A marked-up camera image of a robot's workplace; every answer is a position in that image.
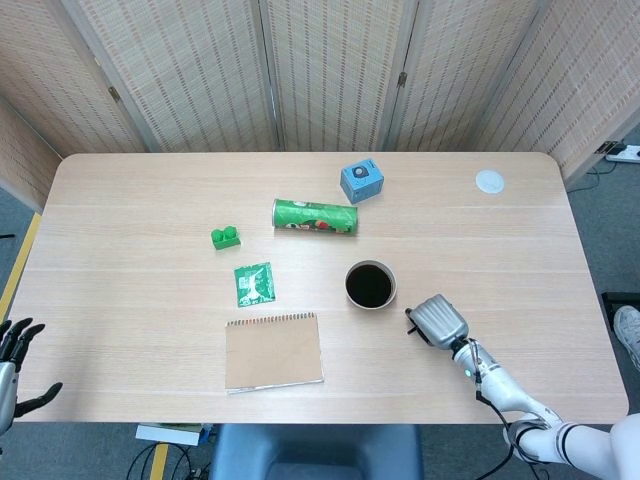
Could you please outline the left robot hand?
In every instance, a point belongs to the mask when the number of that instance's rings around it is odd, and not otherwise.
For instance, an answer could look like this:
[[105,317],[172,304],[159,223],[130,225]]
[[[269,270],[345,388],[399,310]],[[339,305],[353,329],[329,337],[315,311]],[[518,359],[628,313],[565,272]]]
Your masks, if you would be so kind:
[[4,435],[16,418],[44,407],[53,401],[63,388],[62,382],[54,383],[42,395],[18,401],[19,375],[34,337],[42,332],[44,324],[32,325],[31,317],[1,325],[1,434]]

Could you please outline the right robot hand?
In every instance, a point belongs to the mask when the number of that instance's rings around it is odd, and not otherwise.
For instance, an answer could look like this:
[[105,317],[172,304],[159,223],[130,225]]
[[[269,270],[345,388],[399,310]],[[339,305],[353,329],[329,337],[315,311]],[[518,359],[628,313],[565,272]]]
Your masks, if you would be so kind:
[[462,315],[442,295],[436,294],[415,308],[406,308],[405,315],[412,327],[430,346],[456,352],[466,341],[469,327]]

